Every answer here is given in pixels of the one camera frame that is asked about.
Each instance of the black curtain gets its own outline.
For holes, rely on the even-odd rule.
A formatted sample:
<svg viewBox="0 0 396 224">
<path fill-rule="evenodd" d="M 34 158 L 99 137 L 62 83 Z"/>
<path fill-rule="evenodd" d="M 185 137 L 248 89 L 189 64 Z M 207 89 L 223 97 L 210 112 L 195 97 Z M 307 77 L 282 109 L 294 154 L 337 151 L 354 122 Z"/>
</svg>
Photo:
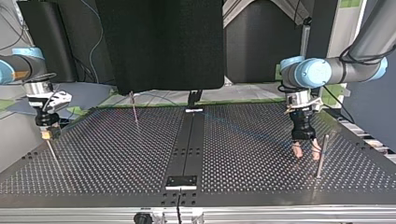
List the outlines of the black curtain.
<svg viewBox="0 0 396 224">
<path fill-rule="evenodd" d="M 96 0 L 121 94 L 217 89 L 222 0 Z"/>
</svg>

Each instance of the black panel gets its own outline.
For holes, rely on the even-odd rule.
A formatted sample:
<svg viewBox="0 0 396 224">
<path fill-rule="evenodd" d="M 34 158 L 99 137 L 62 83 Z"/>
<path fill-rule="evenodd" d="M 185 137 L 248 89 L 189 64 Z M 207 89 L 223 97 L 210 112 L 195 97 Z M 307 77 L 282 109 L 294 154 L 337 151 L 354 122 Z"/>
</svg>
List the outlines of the black panel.
<svg viewBox="0 0 396 224">
<path fill-rule="evenodd" d="M 250 4 L 226 32 L 227 77 L 234 83 L 275 81 L 276 65 L 300 54 L 301 27 L 271 1 Z"/>
<path fill-rule="evenodd" d="M 221 0 L 97 0 L 96 5 L 121 94 L 222 86 Z"/>
<path fill-rule="evenodd" d="M 35 45 L 42 49 L 54 82 L 74 82 L 76 66 L 64 31 L 64 23 L 57 4 L 46 2 L 18 2 Z"/>
<path fill-rule="evenodd" d="M 92 48 L 99 41 L 102 25 L 96 15 L 81 1 L 48 0 L 57 3 L 64 21 L 64 29 L 69 38 L 70 48 L 80 63 L 77 63 L 79 81 L 96 82 L 94 75 L 84 74 L 81 63 L 93 73 L 90 63 Z M 84 0 L 97 11 L 95 0 Z M 100 83 L 114 84 L 113 70 L 104 37 L 92 53 L 92 64 Z"/>
<path fill-rule="evenodd" d="M 327 58 L 338 1 L 316 1 L 306 50 L 307 58 Z"/>
</svg>

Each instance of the light blue joint cover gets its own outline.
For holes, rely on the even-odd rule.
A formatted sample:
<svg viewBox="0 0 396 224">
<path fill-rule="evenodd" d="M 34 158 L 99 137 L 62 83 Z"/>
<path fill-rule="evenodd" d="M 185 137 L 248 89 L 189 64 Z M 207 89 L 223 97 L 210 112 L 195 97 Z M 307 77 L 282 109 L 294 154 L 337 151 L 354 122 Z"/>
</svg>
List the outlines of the light blue joint cover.
<svg viewBox="0 0 396 224">
<path fill-rule="evenodd" d="M 288 58 L 285 60 L 282 60 L 280 62 L 280 71 L 282 71 L 284 68 L 291 66 L 294 63 L 300 63 L 305 59 L 304 56 L 296 56 L 292 58 Z"/>
<path fill-rule="evenodd" d="M 332 67 L 323 59 L 308 59 L 301 62 L 294 71 L 296 82 L 305 88 L 325 85 L 332 76 Z"/>
<path fill-rule="evenodd" d="M 12 54 L 30 56 L 44 60 L 43 52 L 39 48 L 15 48 L 12 50 Z"/>
<path fill-rule="evenodd" d="M 388 67 L 388 59 L 387 58 L 383 58 L 381 60 L 381 64 L 379 65 L 378 71 L 376 71 L 375 75 L 370 77 L 370 79 L 368 79 L 367 81 L 376 80 L 376 79 L 379 79 L 382 76 L 384 76 L 385 73 L 387 72 L 387 67 Z"/>
<path fill-rule="evenodd" d="M 14 68 L 3 60 L 0 60 L 0 85 L 6 85 L 14 81 Z"/>
</svg>

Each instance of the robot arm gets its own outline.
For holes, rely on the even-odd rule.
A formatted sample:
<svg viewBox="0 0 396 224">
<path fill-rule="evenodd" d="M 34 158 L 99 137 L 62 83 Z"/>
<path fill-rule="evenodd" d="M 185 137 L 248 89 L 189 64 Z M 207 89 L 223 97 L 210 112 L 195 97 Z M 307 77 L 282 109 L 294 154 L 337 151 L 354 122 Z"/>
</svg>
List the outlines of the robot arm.
<svg viewBox="0 0 396 224">
<path fill-rule="evenodd" d="M 297 56 L 281 62 L 280 90 L 286 93 L 287 112 L 294 124 L 291 131 L 294 145 L 300 140 L 317 141 L 310 120 L 314 111 L 319 111 L 321 100 L 312 97 L 310 89 L 384 76 L 388 67 L 386 56 L 396 49 L 395 11 L 396 1 L 378 1 L 356 40 L 340 57 L 305 59 Z"/>
<path fill-rule="evenodd" d="M 282 61 L 286 88 L 318 88 L 327 84 L 363 82 L 381 78 L 386 72 L 386 56 L 396 48 L 396 1 L 378 1 L 353 44 L 341 57 Z"/>
<path fill-rule="evenodd" d="M 38 48 L 18 48 L 10 56 L 0 56 L 0 85 L 22 81 L 29 105 L 36 111 L 35 124 L 45 140 L 59 135 L 59 116 L 56 111 L 67 106 L 72 96 L 57 91 L 50 83 L 54 74 L 47 74 L 43 54 Z"/>
</svg>

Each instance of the black metal table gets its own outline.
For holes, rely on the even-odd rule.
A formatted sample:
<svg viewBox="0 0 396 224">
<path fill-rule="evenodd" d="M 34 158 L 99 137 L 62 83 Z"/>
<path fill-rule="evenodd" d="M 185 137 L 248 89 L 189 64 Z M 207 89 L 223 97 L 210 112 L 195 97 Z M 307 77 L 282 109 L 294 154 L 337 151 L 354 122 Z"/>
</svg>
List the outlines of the black metal table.
<svg viewBox="0 0 396 224">
<path fill-rule="evenodd" d="M 138 108 L 138 122 L 132 108 L 92 110 L 54 142 L 57 161 L 39 147 L 0 174 L 0 208 L 6 209 L 0 217 L 18 208 L 177 213 L 396 204 L 395 164 L 325 112 L 313 119 L 319 140 L 330 135 L 322 176 L 315 178 L 309 143 L 301 159 L 292 154 L 284 104 L 203 108 Z M 169 176 L 183 175 L 197 177 L 196 190 L 165 189 Z"/>
</svg>

